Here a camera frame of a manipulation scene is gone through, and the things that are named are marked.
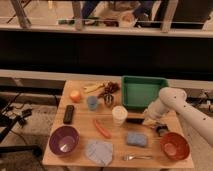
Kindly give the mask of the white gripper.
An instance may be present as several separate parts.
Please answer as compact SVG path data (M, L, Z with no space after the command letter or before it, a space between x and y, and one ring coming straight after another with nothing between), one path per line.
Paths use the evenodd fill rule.
M143 125L145 126L154 126L157 123L159 123L160 120L157 118L153 118L149 115L148 110L144 111L144 121L143 121Z

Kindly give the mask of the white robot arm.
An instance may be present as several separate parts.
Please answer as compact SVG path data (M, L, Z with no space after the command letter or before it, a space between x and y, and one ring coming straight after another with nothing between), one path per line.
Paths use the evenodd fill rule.
M187 103L186 99L187 94L183 89L162 88L158 98L145 109L144 123L158 121L165 113L174 110L213 147L213 118Z

